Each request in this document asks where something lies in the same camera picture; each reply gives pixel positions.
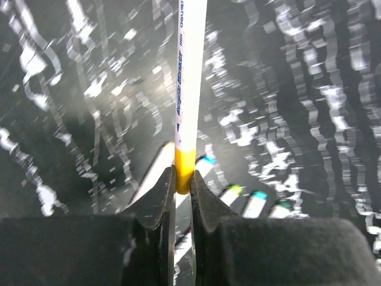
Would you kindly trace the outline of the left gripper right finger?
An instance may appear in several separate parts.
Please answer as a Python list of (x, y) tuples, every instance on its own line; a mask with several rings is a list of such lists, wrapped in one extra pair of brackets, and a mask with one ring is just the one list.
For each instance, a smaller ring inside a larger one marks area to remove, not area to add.
[(196, 285), (379, 285), (363, 234), (342, 219), (247, 219), (190, 183)]

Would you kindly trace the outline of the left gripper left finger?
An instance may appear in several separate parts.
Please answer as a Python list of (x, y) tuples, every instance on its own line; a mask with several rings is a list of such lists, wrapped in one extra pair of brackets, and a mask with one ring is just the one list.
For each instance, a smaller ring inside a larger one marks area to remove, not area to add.
[(2, 285), (172, 285), (175, 171), (113, 215), (1, 220)]

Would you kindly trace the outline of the light blue marker pen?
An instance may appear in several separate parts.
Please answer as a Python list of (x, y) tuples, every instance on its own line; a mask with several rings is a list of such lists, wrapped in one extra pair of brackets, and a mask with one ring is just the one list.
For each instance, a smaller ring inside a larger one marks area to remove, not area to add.
[[(213, 169), (215, 160), (209, 157), (203, 157), (196, 162), (196, 170), (200, 175), (205, 176)], [(174, 261), (179, 262), (180, 259), (192, 247), (191, 234), (191, 195), (176, 194), (176, 241), (179, 242), (175, 247)]]

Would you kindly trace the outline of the pink marker pen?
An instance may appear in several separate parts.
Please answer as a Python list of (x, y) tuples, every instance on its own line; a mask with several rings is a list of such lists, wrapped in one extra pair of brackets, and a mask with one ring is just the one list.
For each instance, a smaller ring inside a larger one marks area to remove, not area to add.
[(158, 152), (153, 163), (149, 167), (145, 177), (143, 178), (136, 194), (133, 196), (130, 204), (134, 204), (137, 200), (143, 197), (151, 190), (158, 182), (163, 171), (170, 167), (174, 161), (174, 143), (166, 143)]

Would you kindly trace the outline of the yellow marker pen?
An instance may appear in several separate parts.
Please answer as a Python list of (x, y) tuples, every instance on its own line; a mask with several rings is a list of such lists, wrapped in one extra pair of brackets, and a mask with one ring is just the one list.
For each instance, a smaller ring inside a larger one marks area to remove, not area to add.
[(174, 163), (176, 192), (181, 195), (189, 193), (195, 171), (207, 4), (179, 1)]

